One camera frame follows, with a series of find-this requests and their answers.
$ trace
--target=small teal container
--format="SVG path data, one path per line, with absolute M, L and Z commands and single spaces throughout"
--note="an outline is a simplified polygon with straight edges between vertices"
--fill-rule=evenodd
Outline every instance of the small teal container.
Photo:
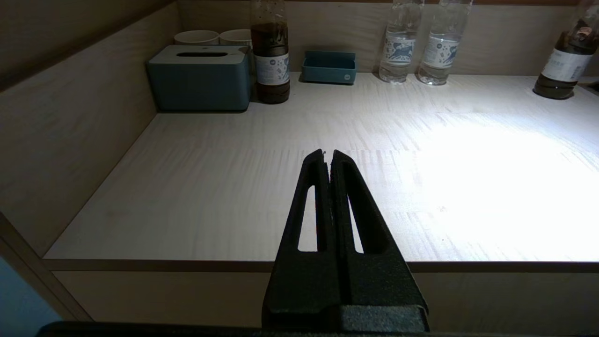
M 352 85 L 356 80 L 356 54 L 308 51 L 302 72 L 305 82 Z
M 248 46 L 168 46 L 146 63 L 162 112 L 240 111 L 250 103 Z

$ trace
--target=teal tray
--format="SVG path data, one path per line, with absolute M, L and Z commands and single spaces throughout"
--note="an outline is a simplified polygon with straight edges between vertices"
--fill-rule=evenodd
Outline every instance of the teal tray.
M 356 80 L 356 54 L 308 51 L 302 72 L 305 82 L 352 85 Z

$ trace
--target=white cup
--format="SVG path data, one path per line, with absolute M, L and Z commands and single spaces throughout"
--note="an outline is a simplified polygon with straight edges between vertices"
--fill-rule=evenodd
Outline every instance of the white cup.
M 220 44 L 234 44 L 236 46 L 252 46 L 252 34 L 249 29 L 233 29 L 220 33 Z
M 201 46 L 218 44 L 219 34 L 213 31 L 186 31 L 175 35 L 175 44 L 186 46 Z

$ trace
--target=dark liquid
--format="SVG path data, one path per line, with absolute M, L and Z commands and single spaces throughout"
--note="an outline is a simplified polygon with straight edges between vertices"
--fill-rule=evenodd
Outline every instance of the dark liquid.
M 272 58 L 289 53 L 286 23 L 263 23 L 251 29 L 254 55 Z M 289 82 L 282 85 L 256 83 L 256 93 L 262 102 L 278 104 L 289 99 L 289 87 Z
M 562 32 L 558 42 L 555 44 L 555 48 L 570 54 L 593 55 L 597 50 L 595 32 L 584 37 L 581 35 L 577 36 L 576 34 L 571 37 L 568 32 Z M 533 91 L 535 94 L 543 97 L 553 98 L 554 100 L 565 100 L 574 95 L 573 90 L 577 83 L 578 81 L 557 81 L 540 74 Z

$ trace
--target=black clamp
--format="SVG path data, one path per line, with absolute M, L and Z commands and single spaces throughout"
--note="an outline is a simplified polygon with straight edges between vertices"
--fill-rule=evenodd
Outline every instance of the black clamp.
M 298 250 L 308 189 L 317 251 Z M 364 253 L 354 248 L 349 203 Z M 355 162 L 322 150 L 304 159 L 264 302 L 262 327 L 321 332 L 429 331 L 426 302 Z

